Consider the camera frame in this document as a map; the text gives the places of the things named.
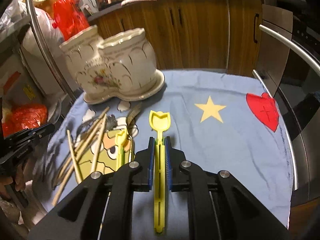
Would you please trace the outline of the left hand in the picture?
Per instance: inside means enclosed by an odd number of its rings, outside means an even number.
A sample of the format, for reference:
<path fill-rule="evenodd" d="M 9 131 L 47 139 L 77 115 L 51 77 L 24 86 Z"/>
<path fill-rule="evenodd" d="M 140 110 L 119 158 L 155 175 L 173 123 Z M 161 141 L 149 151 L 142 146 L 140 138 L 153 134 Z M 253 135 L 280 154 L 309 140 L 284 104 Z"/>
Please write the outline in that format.
<path fill-rule="evenodd" d="M 24 191 L 25 189 L 25 180 L 24 180 L 24 174 L 23 174 L 23 168 L 22 164 L 18 165 L 17 171 L 16 171 L 16 176 L 15 179 L 12 179 L 11 177 L 4 177 L 1 176 L 1 183 L 0 183 L 0 192 L 1 192 L 1 197 L 3 199 L 11 199 L 10 194 L 8 194 L 5 186 L 10 185 L 13 182 L 15 182 L 15 190 L 16 191 Z"/>

